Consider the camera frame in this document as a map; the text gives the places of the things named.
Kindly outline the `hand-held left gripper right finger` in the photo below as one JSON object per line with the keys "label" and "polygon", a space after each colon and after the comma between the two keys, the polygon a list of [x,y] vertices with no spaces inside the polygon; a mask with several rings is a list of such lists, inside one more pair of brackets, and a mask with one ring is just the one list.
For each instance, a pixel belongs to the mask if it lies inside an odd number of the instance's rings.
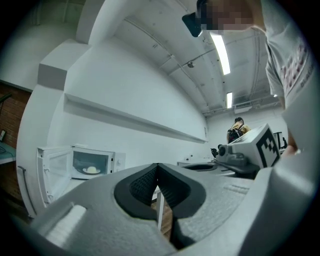
{"label": "hand-held left gripper right finger", "polygon": [[198,171],[160,163],[157,184],[173,214],[170,242],[183,249],[219,228],[243,201],[253,180],[220,167]]}

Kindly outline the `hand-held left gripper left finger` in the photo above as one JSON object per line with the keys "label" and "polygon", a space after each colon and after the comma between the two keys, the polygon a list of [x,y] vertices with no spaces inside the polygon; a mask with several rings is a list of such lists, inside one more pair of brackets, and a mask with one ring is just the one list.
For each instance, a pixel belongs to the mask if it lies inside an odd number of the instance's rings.
{"label": "hand-held left gripper left finger", "polygon": [[51,203],[30,225],[32,245],[47,256],[170,256],[176,248],[155,220],[131,217],[114,190],[141,165],[87,180]]}

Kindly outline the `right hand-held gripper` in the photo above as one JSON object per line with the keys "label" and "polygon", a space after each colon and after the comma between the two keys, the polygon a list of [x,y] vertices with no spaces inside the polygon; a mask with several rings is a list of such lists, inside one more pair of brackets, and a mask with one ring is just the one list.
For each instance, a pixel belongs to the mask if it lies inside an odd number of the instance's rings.
{"label": "right hand-held gripper", "polygon": [[[274,134],[266,123],[220,146],[215,162],[239,178],[254,179],[260,170],[273,167],[280,158]],[[177,162],[178,167],[195,172],[219,173],[218,165],[214,162]]]}

